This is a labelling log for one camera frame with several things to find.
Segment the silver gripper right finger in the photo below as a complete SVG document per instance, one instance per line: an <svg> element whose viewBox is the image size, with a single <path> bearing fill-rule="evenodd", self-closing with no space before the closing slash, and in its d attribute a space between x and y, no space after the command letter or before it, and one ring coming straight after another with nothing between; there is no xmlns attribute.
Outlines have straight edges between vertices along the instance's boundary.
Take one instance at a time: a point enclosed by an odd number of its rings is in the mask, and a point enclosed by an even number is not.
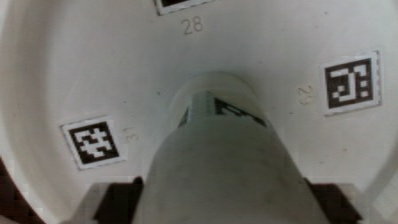
<svg viewBox="0 0 398 224"><path fill-rule="evenodd" d="M306 179L331 224L379 224L381 217L365 192L351 183L317 183Z"/></svg>

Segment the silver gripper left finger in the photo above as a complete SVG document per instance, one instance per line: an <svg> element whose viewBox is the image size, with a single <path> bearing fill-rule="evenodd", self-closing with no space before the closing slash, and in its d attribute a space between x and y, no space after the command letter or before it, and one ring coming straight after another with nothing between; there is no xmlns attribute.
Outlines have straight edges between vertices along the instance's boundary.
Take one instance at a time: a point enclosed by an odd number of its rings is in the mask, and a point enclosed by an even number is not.
<svg viewBox="0 0 398 224"><path fill-rule="evenodd" d="M64 224L132 224L143 190L141 176L130 182L95 183Z"/></svg>

